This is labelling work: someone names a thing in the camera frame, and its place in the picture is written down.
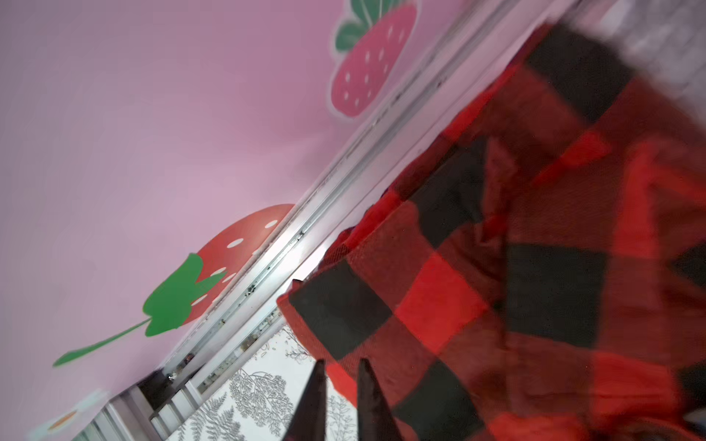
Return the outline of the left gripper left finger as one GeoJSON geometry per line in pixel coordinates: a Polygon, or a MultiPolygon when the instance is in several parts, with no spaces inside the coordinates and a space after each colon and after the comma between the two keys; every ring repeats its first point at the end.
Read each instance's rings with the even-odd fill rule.
{"type": "Polygon", "coordinates": [[[325,441],[327,375],[325,360],[317,360],[283,441],[325,441]]]}

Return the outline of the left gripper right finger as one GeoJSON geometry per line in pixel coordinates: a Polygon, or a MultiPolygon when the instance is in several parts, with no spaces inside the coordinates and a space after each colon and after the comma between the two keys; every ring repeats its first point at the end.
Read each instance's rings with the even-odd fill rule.
{"type": "Polygon", "coordinates": [[[357,410],[359,441],[404,440],[367,358],[358,367],[357,410]]]}

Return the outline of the red black plaid shirt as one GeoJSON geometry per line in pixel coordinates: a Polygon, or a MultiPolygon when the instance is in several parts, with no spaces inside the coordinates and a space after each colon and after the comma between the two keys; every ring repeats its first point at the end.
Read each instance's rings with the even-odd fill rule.
{"type": "Polygon", "coordinates": [[[543,25],[278,305],[377,439],[695,440],[705,133],[543,25]]]}

